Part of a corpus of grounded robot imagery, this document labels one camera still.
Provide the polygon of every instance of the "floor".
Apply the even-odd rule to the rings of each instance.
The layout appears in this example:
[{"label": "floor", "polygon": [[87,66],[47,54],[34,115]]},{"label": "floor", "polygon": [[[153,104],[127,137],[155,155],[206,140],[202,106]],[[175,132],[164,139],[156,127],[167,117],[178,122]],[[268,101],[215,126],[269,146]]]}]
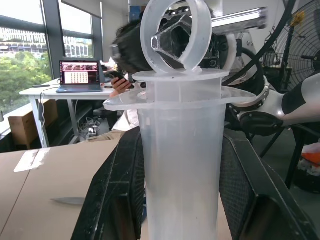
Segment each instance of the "floor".
[{"label": "floor", "polygon": [[[273,136],[256,136],[252,142],[255,151],[260,154],[272,137]],[[285,130],[263,158],[263,160],[265,160],[283,180],[287,176],[295,145],[296,142],[292,131]],[[290,192],[299,206],[313,220],[317,234],[320,236],[320,194],[306,192],[296,187],[294,184],[292,185]]]}]

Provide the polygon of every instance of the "laptop screen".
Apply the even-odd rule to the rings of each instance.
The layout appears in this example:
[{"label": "laptop screen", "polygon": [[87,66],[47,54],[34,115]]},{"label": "laptop screen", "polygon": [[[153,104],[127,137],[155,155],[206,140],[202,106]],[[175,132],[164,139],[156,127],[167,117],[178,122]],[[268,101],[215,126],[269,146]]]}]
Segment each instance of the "laptop screen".
[{"label": "laptop screen", "polygon": [[61,85],[99,84],[98,61],[60,61]]}]

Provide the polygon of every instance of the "translucent plastic cylinder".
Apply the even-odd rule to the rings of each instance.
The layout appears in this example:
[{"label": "translucent plastic cylinder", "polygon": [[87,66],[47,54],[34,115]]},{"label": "translucent plastic cylinder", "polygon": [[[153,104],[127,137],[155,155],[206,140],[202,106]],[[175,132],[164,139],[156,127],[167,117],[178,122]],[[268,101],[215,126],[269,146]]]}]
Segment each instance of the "translucent plastic cylinder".
[{"label": "translucent plastic cylinder", "polygon": [[150,240],[216,240],[226,105],[138,110]]}]

